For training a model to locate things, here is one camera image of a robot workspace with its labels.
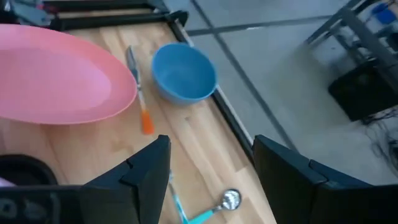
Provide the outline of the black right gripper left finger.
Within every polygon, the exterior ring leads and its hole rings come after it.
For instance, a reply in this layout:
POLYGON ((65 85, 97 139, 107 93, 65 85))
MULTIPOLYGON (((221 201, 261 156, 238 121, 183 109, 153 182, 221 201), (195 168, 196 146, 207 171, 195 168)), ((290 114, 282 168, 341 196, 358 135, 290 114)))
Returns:
POLYGON ((171 142, 149 145, 83 187, 83 223, 158 223, 167 190, 171 142))

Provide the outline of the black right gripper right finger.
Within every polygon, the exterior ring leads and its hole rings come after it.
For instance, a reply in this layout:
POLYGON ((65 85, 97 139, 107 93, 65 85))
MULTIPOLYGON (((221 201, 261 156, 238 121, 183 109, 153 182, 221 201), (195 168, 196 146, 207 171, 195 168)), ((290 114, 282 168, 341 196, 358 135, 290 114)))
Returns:
POLYGON ((370 185, 311 160, 263 135, 252 146, 254 167, 277 223, 354 223, 338 190, 370 185))

